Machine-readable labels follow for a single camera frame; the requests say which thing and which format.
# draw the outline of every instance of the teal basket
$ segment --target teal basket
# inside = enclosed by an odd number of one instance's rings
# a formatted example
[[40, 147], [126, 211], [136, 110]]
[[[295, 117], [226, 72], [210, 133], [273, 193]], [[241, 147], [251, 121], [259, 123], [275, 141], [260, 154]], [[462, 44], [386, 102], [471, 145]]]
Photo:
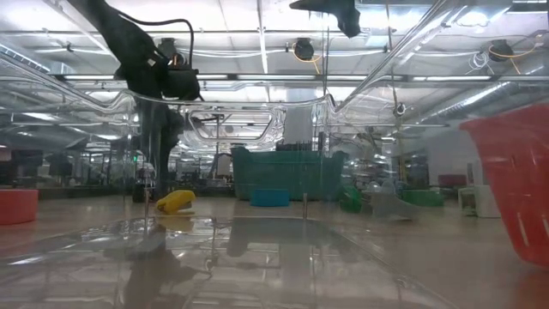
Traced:
[[293, 201], [334, 200], [341, 190], [345, 153], [323, 158], [317, 151], [271, 151], [251, 153], [232, 148], [234, 191], [250, 200], [254, 190], [287, 190]]
[[435, 191], [404, 190], [402, 200], [420, 207], [443, 207], [444, 197]]

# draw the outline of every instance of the red container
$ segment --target red container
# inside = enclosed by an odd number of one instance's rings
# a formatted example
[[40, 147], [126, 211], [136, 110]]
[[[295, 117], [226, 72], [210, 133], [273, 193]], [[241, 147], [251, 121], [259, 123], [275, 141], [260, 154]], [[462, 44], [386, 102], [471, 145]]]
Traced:
[[549, 105], [462, 124], [479, 151], [515, 251], [549, 267]]
[[38, 190], [0, 190], [0, 225], [36, 220]]

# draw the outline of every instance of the red plastic bin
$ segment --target red plastic bin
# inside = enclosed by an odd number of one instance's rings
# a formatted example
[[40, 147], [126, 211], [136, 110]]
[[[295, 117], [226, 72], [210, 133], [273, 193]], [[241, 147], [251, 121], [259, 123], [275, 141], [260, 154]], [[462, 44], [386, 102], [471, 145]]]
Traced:
[[0, 190], [0, 225], [36, 220], [38, 190]]
[[461, 125], [479, 151], [515, 251], [549, 268], [549, 104]]

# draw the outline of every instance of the teal plastic crate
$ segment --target teal plastic crate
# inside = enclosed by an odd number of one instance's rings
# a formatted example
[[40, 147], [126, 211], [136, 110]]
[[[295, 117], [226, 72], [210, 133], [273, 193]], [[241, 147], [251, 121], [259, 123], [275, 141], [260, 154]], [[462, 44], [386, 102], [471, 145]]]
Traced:
[[288, 190], [293, 201], [337, 198], [345, 153], [323, 158], [317, 151], [271, 151], [251, 153], [232, 148], [234, 191], [250, 200], [254, 190]]
[[402, 200], [421, 207], [443, 207], [444, 197], [430, 190], [404, 190]]

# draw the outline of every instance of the yellow object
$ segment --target yellow object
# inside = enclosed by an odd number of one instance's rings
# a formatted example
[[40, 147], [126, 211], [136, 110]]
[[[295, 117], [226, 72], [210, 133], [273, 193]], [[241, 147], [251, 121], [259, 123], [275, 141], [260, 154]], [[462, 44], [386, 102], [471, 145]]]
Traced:
[[174, 215], [181, 209], [191, 208], [190, 203], [194, 200], [196, 197], [193, 191], [177, 190], [156, 202], [156, 209], [168, 215]]

